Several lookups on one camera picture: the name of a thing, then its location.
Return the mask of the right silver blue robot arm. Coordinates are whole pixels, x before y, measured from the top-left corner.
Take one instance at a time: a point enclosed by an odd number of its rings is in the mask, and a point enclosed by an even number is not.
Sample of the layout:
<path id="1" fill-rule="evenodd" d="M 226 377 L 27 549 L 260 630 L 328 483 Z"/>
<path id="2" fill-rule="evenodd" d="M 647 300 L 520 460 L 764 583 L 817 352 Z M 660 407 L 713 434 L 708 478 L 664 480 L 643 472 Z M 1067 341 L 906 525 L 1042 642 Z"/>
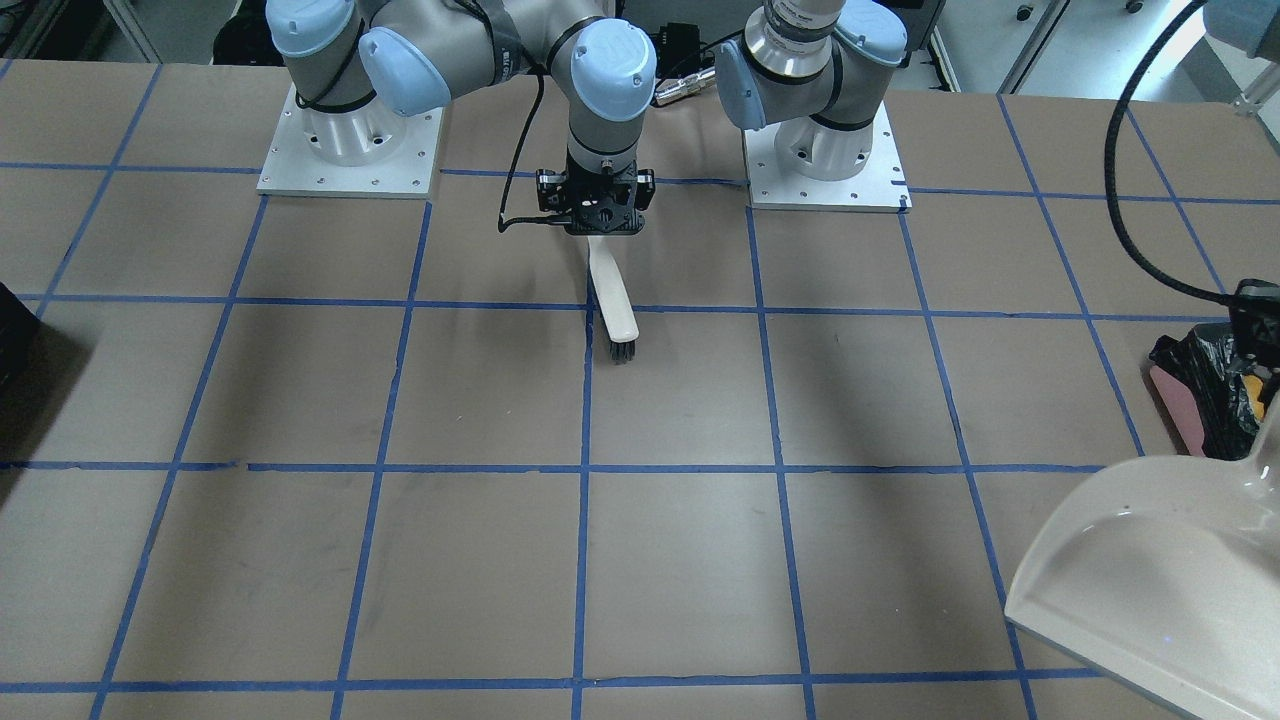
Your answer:
<path id="1" fill-rule="evenodd" d="M 566 168 L 538 178 L 540 225 L 636 234 L 655 191 L 637 164 L 657 50 L 591 1 L 268 1 L 289 118 L 315 183 L 407 154 L 415 117 L 531 76 L 568 106 Z"/>

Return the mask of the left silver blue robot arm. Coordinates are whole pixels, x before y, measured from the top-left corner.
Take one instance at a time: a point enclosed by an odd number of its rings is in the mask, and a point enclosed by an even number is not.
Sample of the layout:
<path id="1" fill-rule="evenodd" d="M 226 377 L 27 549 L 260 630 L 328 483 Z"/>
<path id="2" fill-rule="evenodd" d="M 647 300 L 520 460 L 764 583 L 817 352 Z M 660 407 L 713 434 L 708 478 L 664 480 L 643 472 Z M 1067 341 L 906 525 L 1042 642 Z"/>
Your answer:
<path id="1" fill-rule="evenodd" d="M 1172 36 L 1197 13 L 1224 42 L 1277 60 L 1275 1 L 1189 1 L 1156 36 L 1114 105 L 1103 136 L 1103 199 L 1117 242 L 1160 284 L 1228 310 L 1236 365 L 1277 370 L 1277 286 L 1247 278 L 1231 293 L 1203 290 L 1160 270 L 1138 249 L 1117 192 L 1119 132 L 1140 82 Z M 710 46 L 719 101 L 744 131 L 812 120 L 835 132 L 870 124 L 905 53 L 906 31 L 874 1 L 764 1 L 736 35 Z"/>

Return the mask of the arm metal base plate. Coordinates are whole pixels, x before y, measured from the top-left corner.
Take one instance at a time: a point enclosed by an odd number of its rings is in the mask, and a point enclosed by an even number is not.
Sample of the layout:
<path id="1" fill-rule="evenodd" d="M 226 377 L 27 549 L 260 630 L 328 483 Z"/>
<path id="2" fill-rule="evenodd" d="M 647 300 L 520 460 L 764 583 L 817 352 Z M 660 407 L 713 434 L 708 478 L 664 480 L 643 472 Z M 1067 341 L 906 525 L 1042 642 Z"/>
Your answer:
<path id="1" fill-rule="evenodd" d="M 750 205 L 773 211 L 904 214 L 913 199 L 887 106 L 870 126 L 831 129 L 809 117 L 742 132 Z"/>
<path id="2" fill-rule="evenodd" d="M 256 190 L 265 196 L 433 196 L 445 109 L 401 117 L 379 97 L 344 114 L 303 109 L 291 86 Z"/>

